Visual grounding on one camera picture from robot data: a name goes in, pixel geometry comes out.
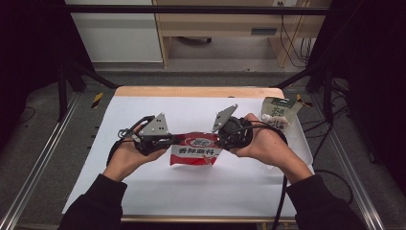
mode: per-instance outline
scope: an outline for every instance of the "aluminum rail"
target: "aluminum rail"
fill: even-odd
[[[64,117],[64,119],[56,124],[53,133],[51,134],[48,142],[46,143],[44,149],[39,154],[38,159],[35,162],[33,169],[31,170],[29,176],[27,177],[24,185],[22,186],[20,192],[12,203],[11,207],[7,213],[3,216],[0,221],[0,230],[10,230],[13,229],[15,224],[18,222],[25,206],[27,205],[36,184],[38,183],[45,167],[48,164],[49,159],[54,153],[57,143],[66,126],[68,125],[72,114],[79,101],[80,93],[74,93],[71,102],[69,102],[69,110]]]
[[[322,103],[319,97],[316,97],[314,94],[310,94],[311,100],[314,102],[319,115],[323,117],[322,111]],[[351,164],[346,151],[344,150],[343,146],[340,143],[340,140],[337,136],[337,133],[334,131],[334,128],[331,130],[329,134],[329,138],[335,149],[335,154],[337,156],[338,162],[340,163],[341,169],[349,182],[350,186],[352,187],[352,191],[354,193],[354,197],[358,203],[359,209],[365,219],[365,222],[368,225],[368,228],[371,230],[383,230],[385,226],[383,222],[376,212],[375,207],[372,204],[370,196],[368,195],[367,191],[365,190],[364,185],[361,182],[361,179],[358,177],[353,165]]]

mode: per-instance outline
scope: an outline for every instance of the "white wall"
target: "white wall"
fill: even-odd
[[[151,5],[150,0],[65,0],[66,4]],[[162,62],[153,14],[72,13],[93,62]]]

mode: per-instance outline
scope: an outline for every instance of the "black tripod leg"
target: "black tripod leg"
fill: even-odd
[[[76,71],[79,71],[80,73],[82,73],[84,75],[87,75],[88,77],[92,78],[93,80],[102,83],[106,87],[116,89],[121,86],[121,85],[111,82],[110,80],[107,80],[107,79],[101,77],[100,75],[96,74],[95,72],[88,70],[87,68],[85,68],[75,62],[72,63],[72,68],[75,69]]]
[[[285,87],[289,86],[290,84],[306,77],[306,76],[310,76],[312,75],[312,73],[314,73],[315,71],[317,71],[319,69],[320,65],[315,64],[312,65],[308,68],[305,68],[303,71],[297,73],[296,75],[292,76],[291,78],[282,81],[281,83],[274,85],[274,86],[269,86],[271,88],[280,88],[280,89],[284,89]]]
[[[331,93],[332,93],[332,76],[329,68],[326,70],[325,78],[325,95],[323,98],[323,111],[325,112],[326,120],[333,125],[334,117],[332,115],[331,107]]]
[[[64,71],[63,64],[61,64],[59,69],[57,70],[57,90],[59,94],[59,118],[57,120],[59,122],[62,121],[63,117],[66,115],[66,112],[68,111],[68,99],[66,96],[66,81],[63,71]]]

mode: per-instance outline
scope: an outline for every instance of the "hand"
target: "hand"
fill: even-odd
[[[254,126],[258,118],[249,113],[245,116]],[[305,162],[283,141],[278,133],[266,128],[254,128],[253,140],[242,149],[230,149],[238,157],[251,157],[266,165],[280,168],[290,183],[312,175]]]
[[[166,149],[160,149],[144,156],[135,149],[132,139],[126,138],[114,152],[103,175],[115,181],[122,181],[140,166],[158,159],[166,151]]]

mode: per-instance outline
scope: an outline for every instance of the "person's left hand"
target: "person's left hand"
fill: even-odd
[[[112,180],[122,181],[140,166],[158,159],[166,151],[166,149],[160,149],[144,156],[135,149],[131,138],[127,138],[114,152],[110,163],[102,174]]]

